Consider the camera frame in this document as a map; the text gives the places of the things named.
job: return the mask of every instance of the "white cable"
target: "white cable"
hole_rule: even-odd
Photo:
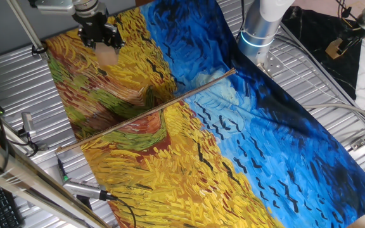
[[[344,101],[328,94],[327,92],[324,92],[321,88],[319,88],[318,86],[314,85],[312,82],[309,82],[307,79],[304,79],[301,75],[299,75],[297,72],[293,71],[291,68],[289,68],[287,65],[285,65],[274,53],[272,53],[271,51],[269,51],[270,54],[272,54],[285,68],[289,69],[289,71],[291,71],[292,73],[294,73],[296,76],[300,77],[302,80],[308,82],[309,84],[311,84],[313,87],[315,87],[316,89],[318,89],[319,91],[321,91],[322,93],[324,93],[325,95],[335,99],[336,101],[339,101],[339,102],[342,102],[343,104],[345,104]]]
[[[303,105],[305,109],[313,109],[313,108],[326,108],[326,107],[337,107],[337,108],[346,108],[349,110],[357,111],[365,116],[365,111],[357,108],[355,106],[351,106],[348,104],[315,104],[315,105]]]
[[[343,104],[333,104],[333,103],[328,103],[328,104],[316,104],[316,105],[306,105],[304,106],[305,109],[313,109],[313,108],[325,108],[325,107],[337,107],[337,108],[346,108],[349,110],[353,110],[353,111],[357,111],[359,113],[361,113],[362,115],[365,116],[365,111],[361,110],[360,108],[356,108],[355,106],[351,106],[349,104],[346,104],[345,102],[343,102],[342,100],[324,92],[322,89],[318,88],[318,86],[314,85],[312,82],[309,82],[307,79],[304,79],[301,75],[299,75],[297,72],[293,71],[291,68],[289,68],[287,65],[285,65],[274,53],[272,53],[271,51],[269,51],[270,54],[272,54],[285,68],[289,69],[289,71],[291,71],[292,73],[294,73],[296,76],[300,77],[302,80],[308,82],[309,84],[311,84],[312,86],[314,86],[316,89],[319,89],[321,92],[323,92],[325,95],[342,102]],[[300,59],[298,59],[297,57],[295,57],[294,55],[290,54],[291,56],[293,56],[294,58],[296,58],[298,61],[300,61],[301,63],[305,64],[303,61],[301,61]]]

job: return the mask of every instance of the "yellow brush strokes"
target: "yellow brush strokes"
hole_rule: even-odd
[[[79,39],[77,29],[46,41],[59,94],[65,107],[74,107],[67,113],[78,139],[124,120],[97,99],[98,89],[149,109],[174,98],[177,88],[163,53],[150,39],[139,8],[119,14],[117,21],[109,17],[108,23],[117,25],[126,42],[114,66],[99,66],[94,51]],[[156,66],[155,71],[149,61]]]
[[[114,98],[131,104],[122,104],[128,111],[171,100],[176,90],[161,50],[147,41],[150,33],[139,9],[108,22],[117,24],[126,41],[116,66],[98,66],[77,30],[47,41],[54,81],[79,139],[120,122],[105,106]],[[253,194],[247,178],[222,157],[214,136],[201,130],[186,103],[166,108],[163,115],[168,136],[154,148],[119,149],[108,137],[82,145],[98,182],[133,208],[138,227],[282,227]],[[239,183],[228,176],[223,163]],[[122,227],[132,227],[124,205],[110,206]]]
[[[236,174],[222,157],[214,136],[201,130],[188,104],[176,103],[163,112],[170,143],[154,148],[154,154],[119,150],[102,138],[82,145],[98,182],[133,207],[138,227],[282,227],[245,175]],[[196,142],[213,170],[200,161]],[[110,204],[122,226],[130,227],[128,209]]]

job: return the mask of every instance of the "metal rod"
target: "metal rod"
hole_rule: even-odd
[[[5,151],[0,148],[0,168],[5,156]],[[76,227],[109,227],[22,153],[8,156],[8,166],[0,175],[0,187]]]
[[[14,12],[15,16],[18,18],[20,24],[22,25],[23,29],[25,30],[26,34],[28,34],[30,41],[35,46],[36,50],[42,50],[43,45],[40,39],[38,38],[35,30],[33,29],[32,25],[30,24],[28,18],[26,17],[25,13],[22,11],[19,3],[17,0],[6,0],[8,4],[11,6],[12,11]]]

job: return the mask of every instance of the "green brush strokes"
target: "green brush strokes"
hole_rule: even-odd
[[[90,95],[105,106],[105,108],[108,108],[113,113],[126,119],[133,118],[150,109],[150,107],[147,106],[135,106],[130,104],[103,89],[91,91]]]
[[[114,130],[113,132],[104,135],[102,140],[111,143],[117,143],[118,149],[134,151],[148,149],[167,136],[167,129],[165,128],[163,113],[160,113],[160,119],[162,126],[154,134],[132,134]]]
[[[65,74],[67,77],[70,75],[68,71],[66,71],[63,67],[63,65],[55,60],[51,54],[48,52],[48,56],[49,56],[49,68],[51,71],[51,76],[53,77],[53,81],[55,83],[57,82],[63,82],[63,74]]]

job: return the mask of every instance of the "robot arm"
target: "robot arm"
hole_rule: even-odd
[[[341,35],[339,39],[333,41],[326,52],[333,58],[341,56],[349,47],[360,42],[365,38],[365,9],[357,17],[357,24],[351,31]]]
[[[98,0],[29,0],[42,14],[71,15],[80,24],[79,37],[85,46],[102,42],[115,50],[125,46],[118,28],[107,23],[108,10]]]

